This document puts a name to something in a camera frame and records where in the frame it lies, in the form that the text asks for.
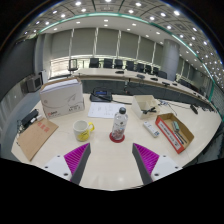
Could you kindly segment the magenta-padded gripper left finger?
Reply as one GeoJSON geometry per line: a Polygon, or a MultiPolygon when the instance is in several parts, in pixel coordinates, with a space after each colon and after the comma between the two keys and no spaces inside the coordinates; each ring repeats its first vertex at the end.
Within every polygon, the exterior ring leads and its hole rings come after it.
{"type": "Polygon", "coordinates": [[[43,166],[43,170],[79,185],[91,153],[90,144],[84,144],[65,155],[57,155],[43,166]]]}

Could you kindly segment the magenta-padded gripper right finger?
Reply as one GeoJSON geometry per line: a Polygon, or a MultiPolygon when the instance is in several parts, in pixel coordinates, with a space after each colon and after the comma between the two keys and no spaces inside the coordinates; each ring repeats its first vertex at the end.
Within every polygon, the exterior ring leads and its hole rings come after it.
{"type": "Polygon", "coordinates": [[[136,160],[144,185],[152,183],[182,169],[181,166],[177,165],[167,155],[158,155],[137,143],[133,144],[132,154],[136,160]]]}

